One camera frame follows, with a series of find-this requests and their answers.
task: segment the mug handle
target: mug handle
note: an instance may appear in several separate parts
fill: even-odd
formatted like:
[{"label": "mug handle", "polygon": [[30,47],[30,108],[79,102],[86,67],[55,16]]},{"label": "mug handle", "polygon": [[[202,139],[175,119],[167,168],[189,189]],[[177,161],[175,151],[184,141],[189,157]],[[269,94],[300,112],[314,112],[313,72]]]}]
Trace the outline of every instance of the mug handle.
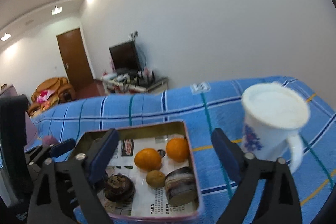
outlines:
[{"label": "mug handle", "polygon": [[292,154],[292,162],[289,169],[293,174],[298,169],[303,159],[303,143],[299,133],[290,134],[286,141]]}]

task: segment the bed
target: bed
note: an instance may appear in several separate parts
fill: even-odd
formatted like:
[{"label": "bed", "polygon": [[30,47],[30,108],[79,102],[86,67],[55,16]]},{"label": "bed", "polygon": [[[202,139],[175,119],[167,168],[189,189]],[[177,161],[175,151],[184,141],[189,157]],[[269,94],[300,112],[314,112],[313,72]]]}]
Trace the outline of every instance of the bed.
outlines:
[{"label": "bed", "polygon": [[[33,146],[41,144],[41,138],[51,134],[59,141],[69,138],[78,141],[87,131],[183,120],[192,143],[205,204],[205,212],[198,223],[216,223],[237,185],[227,180],[212,148],[210,133],[220,127],[230,140],[239,143],[244,117],[243,91],[251,85],[273,81],[297,91],[310,106],[311,118],[301,132],[305,142],[304,159],[294,173],[303,223],[308,224],[334,185],[336,162],[332,159],[336,152],[336,113],[305,83],[291,77],[200,83],[158,95],[110,95],[58,105],[33,119],[39,135]],[[68,155],[56,161],[66,160]],[[290,163],[288,151],[283,157]],[[259,183],[244,223],[253,220],[262,187]]]}]

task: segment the newspaper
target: newspaper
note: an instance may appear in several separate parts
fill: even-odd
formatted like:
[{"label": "newspaper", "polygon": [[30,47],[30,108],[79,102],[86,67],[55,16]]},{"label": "newspaper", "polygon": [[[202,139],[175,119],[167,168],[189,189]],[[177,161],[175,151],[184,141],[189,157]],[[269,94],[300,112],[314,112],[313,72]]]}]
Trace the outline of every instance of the newspaper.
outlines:
[{"label": "newspaper", "polygon": [[[109,176],[116,174],[127,176],[135,185],[135,193],[131,199],[123,203],[109,201],[105,198],[104,191],[98,193],[98,198],[108,213],[137,217],[174,217],[190,215],[196,210],[193,202],[178,207],[171,206],[167,201],[165,189],[150,187],[146,182],[147,172],[142,171],[134,164],[134,157],[140,150],[154,148],[165,151],[167,142],[176,137],[183,136],[174,134],[156,138],[119,141],[118,148],[110,160],[106,172]],[[189,166],[188,161],[177,163],[165,155],[162,158],[160,171],[167,175],[185,166]]]}]

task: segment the floor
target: floor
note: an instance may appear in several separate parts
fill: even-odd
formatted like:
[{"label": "floor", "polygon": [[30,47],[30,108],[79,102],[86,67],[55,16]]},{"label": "floor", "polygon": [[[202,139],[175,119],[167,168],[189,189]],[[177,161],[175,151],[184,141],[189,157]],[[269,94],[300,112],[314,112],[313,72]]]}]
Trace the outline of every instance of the floor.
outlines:
[{"label": "floor", "polygon": [[104,95],[105,95],[104,87],[102,82],[99,80],[95,80],[89,86],[86,86],[85,88],[76,92],[77,100]]}]

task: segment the orange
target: orange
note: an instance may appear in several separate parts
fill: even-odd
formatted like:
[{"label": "orange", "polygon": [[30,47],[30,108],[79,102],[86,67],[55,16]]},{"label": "orange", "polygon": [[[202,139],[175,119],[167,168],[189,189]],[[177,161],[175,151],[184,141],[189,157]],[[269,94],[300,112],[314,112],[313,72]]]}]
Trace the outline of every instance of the orange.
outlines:
[{"label": "orange", "polygon": [[182,138],[171,139],[167,143],[166,152],[171,159],[184,162],[189,156],[188,141]]},{"label": "orange", "polygon": [[161,168],[161,156],[155,149],[145,148],[135,155],[134,163],[142,170],[153,171]]}]

